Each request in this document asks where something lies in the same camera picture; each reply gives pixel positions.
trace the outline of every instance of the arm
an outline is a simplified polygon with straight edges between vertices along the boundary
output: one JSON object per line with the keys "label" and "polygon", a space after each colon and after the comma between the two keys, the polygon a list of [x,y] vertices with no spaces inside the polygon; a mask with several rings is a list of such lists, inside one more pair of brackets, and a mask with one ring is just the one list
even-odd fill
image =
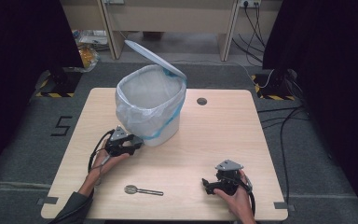
{"label": "arm", "polygon": [[[243,170],[240,170],[240,173],[241,180],[246,184],[245,173]],[[232,196],[225,194],[221,189],[214,189],[213,192],[226,201],[229,211],[239,218],[243,224],[255,224],[249,195],[243,187],[239,186]]]}
{"label": "arm", "polygon": [[120,161],[125,160],[130,154],[122,154],[110,158],[104,165],[102,162],[108,156],[106,150],[100,149],[86,179],[78,192],[73,192],[65,207],[50,223],[83,223],[92,204],[92,195],[95,185],[101,176],[109,172]]}

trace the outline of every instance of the small hole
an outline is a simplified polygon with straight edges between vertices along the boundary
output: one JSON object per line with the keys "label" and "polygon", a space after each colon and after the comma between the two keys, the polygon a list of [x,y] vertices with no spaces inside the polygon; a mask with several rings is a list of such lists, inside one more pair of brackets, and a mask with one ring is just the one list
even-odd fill
{"label": "small hole", "polygon": [[208,103],[208,101],[207,101],[205,98],[199,98],[199,99],[197,100],[197,103],[198,103],[199,105],[206,105],[206,103]]}

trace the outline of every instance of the forearm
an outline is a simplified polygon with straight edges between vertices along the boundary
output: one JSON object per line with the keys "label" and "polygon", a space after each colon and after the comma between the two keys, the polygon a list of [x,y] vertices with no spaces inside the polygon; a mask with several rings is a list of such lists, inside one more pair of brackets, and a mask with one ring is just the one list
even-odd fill
{"label": "forearm", "polygon": [[249,195],[246,194],[245,203],[240,204],[238,208],[238,218],[240,219],[241,223],[243,224],[254,224],[255,223],[255,216],[252,211],[252,205],[249,200]]}
{"label": "forearm", "polygon": [[89,197],[99,178],[100,178],[99,169],[94,169],[91,172],[89,172],[89,174],[86,176],[86,179],[83,182],[83,185],[80,187],[78,193]]}

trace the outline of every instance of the printed number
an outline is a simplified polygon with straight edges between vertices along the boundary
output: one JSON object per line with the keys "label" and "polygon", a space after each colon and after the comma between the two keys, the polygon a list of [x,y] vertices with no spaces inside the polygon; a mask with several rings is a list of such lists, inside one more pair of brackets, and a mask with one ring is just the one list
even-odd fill
{"label": "printed number", "polygon": [[71,119],[71,118],[72,118],[72,116],[60,116],[55,128],[64,128],[65,133],[52,133],[50,136],[66,136],[66,134],[68,133],[68,130],[69,130],[69,128],[71,128],[71,126],[60,125],[60,123],[61,123],[62,119]]}

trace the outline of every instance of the black sleeve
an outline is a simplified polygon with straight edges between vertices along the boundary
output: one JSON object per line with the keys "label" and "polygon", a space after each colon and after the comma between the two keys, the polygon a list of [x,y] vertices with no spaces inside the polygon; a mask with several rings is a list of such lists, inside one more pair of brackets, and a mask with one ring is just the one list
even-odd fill
{"label": "black sleeve", "polygon": [[92,204],[92,195],[93,192],[89,197],[86,197],[83,194],[79,194],[77,192],[73,192],[68,202],[66,202],[65,207],[54,220],[49,222],[49,224],[83,223]]}

